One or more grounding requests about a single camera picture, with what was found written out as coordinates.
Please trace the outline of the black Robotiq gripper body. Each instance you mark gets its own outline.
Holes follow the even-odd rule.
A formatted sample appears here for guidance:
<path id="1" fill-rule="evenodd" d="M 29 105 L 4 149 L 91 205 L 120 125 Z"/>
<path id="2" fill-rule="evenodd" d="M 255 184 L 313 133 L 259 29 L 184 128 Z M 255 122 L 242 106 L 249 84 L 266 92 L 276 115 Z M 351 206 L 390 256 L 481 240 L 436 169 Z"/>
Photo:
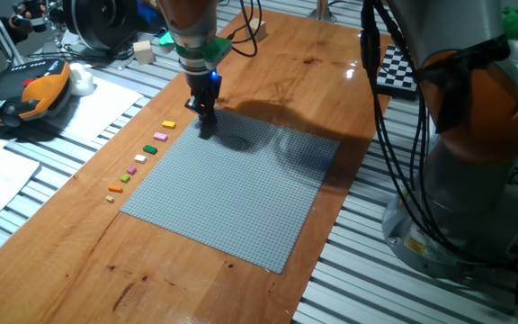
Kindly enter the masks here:
<path id="1" fill-rule="evenodd" d="M 191 89 L 186 106 L 213 106 L 219 97 L 222 76 L 216 70 L 204 74 L 186 74 L 187 85 Z"/>

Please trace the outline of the person hand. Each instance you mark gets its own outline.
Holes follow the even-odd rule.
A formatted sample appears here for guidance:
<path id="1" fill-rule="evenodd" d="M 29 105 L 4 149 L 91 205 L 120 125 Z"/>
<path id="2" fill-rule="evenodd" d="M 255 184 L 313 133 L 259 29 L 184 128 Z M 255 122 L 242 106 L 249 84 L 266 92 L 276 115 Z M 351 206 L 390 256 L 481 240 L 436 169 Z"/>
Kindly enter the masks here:
<path id="1" fill-rule="evenodd" d="M 13 4 L 12 27 L 20 32 L 42 33 L 47 30 L 46 4 L 41 0 L 22 0 Z"/>

